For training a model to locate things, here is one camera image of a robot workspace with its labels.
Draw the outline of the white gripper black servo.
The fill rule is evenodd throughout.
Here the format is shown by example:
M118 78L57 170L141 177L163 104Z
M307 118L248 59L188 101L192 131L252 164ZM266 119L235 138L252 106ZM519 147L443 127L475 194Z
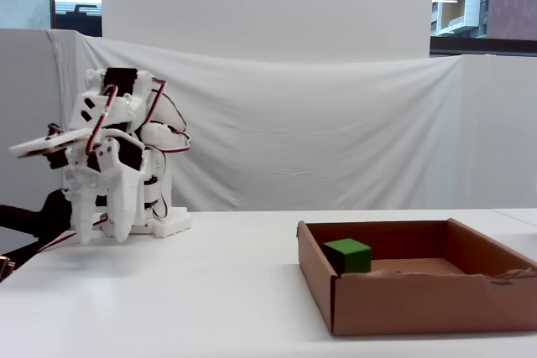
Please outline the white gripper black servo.
M136 219L144 149L142 142L125 132L104 129L101 142L91 150L91 155L81 145L66 150L65 184L72 207L70 223L82 244L91 239L99 195L107 199L107 222L112 227L112 235L118 242L127 239ZM97 169L88 165L91 156L96 160Z

